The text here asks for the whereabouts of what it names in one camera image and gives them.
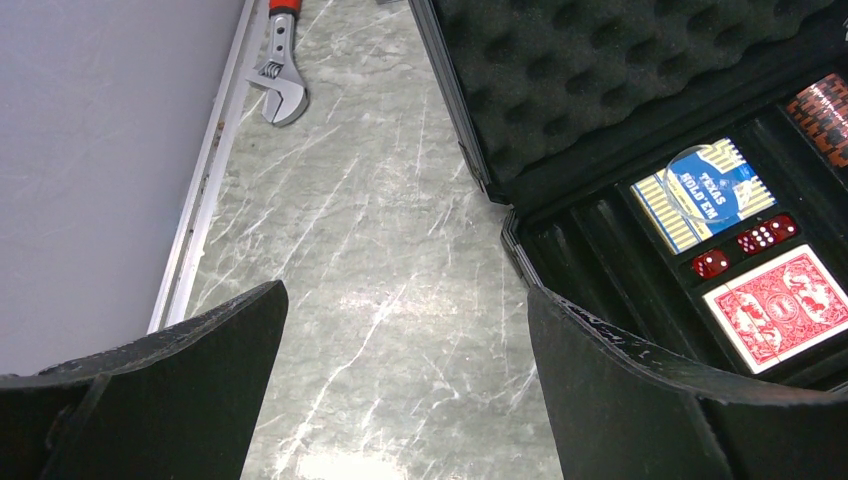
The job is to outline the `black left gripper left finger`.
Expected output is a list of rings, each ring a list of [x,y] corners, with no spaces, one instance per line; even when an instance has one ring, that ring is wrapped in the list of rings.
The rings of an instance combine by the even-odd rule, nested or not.
[[[278,353],[279,280],[128,344],[1,379],[5,479],[236,479]]]

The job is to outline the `clear round disc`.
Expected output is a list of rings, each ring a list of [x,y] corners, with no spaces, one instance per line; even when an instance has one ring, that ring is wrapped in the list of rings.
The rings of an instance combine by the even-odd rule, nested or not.
[[[690,147],[660,173],[670,204],[686,219],[720,223],[751,206],[759,177],[729,138]]]

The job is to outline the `blue playing card deck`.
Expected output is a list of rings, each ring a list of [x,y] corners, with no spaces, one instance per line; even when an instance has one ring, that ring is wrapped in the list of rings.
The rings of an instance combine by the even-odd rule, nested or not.
[[[661,185],[660,173],[666,166],[635,182],[631,185],[630,190],[668,248],[675,255],[681,254],[777,204],[773,193],[761,180],[759,174],[755,172],[759,177],[759,185],[755,188],[753,204],[743,210],[740,215],[720,223],[710,224],[688,220],[670,204],[670,200]]]

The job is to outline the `poker chip roll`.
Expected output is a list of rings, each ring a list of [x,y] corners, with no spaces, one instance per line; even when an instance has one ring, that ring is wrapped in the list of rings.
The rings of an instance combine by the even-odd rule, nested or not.
[[[847,82],[831,73],[798,92],[786,111],[824,158],[847,168]]]

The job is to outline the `red playing card deck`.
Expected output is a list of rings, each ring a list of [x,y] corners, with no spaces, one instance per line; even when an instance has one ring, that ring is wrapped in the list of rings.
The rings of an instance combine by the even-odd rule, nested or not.
[[[703,300],[755,375],[847,331],[847,294],[808,244],[724,282]]]

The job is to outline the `black foam-lined carrying case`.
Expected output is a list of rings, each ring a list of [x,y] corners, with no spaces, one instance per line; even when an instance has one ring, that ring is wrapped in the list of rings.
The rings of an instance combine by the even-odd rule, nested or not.
[[[528,282],[691,360],[750,376],[703,295],[802,244],[847,280],[847,172],[786,111],[847,72],[843,1],[415,1],[466,163],[510,207]],[[631,193],[729,138],[777,204],[673,254]],[[779,214],[800,232],[710,279],[692,260]]]

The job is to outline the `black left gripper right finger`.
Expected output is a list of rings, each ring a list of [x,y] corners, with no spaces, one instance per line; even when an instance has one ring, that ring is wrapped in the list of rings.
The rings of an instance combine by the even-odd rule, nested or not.
[[[567,479],[843,479],[847,398],[716,369],[544,287],[528,294]]]

